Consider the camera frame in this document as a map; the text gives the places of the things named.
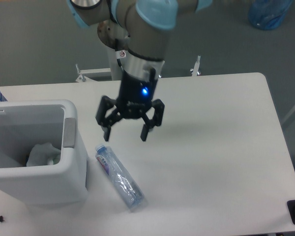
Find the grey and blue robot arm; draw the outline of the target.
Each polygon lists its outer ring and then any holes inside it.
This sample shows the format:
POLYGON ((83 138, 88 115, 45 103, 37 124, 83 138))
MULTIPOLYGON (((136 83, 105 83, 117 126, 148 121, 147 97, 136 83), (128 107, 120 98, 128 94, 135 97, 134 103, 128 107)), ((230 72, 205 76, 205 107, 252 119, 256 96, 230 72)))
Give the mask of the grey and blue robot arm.
POLYGON ((108 140, 122 119, 144 121, 141 139, 162 124, 164 103, 153 99, 165 62, 166 45, 177 18, 209 7, 209 0, 69 0, 68 8, 82 28, 111 21, 127 38, 116 99, 102 96, 96 121, 108 140))

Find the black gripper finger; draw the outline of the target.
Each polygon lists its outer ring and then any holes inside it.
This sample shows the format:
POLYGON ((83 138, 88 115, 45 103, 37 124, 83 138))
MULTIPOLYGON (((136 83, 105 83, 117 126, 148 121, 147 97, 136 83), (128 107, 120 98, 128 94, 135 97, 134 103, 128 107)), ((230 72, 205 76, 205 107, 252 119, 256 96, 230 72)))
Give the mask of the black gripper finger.
POLYGON ((160 100, 156 99, 150 103, 146 109, 140 110, 140 117, 143 119, 145 124, 143 125, 140 138, 143 142, 147 140, 148 133, 155 127, 159 127, 162 124, 163 114, 164 114, 165 104, 160 100), (154 108, 154 114, 152 119, 147 116, 147 111, 150 108, 154 108))
POLYGON ((121 121, 122 118, 117 107, 117 101, 106 95, 102 96, 95 119, 104 132, 103 138, 106 142, 109 141, 112 126, 121 121))

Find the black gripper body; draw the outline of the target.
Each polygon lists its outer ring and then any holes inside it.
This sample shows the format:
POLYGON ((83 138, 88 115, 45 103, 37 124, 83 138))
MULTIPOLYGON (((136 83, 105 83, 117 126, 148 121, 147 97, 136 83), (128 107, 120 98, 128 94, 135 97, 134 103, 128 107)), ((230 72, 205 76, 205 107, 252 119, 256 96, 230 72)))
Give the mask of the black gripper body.
POLYGON ((143 81, 123 72, 117 97, 117 111, 124 119, 139 119, 154 108, 159 100, 153 100, 157 85, 156 70, 151 68, 143 81))

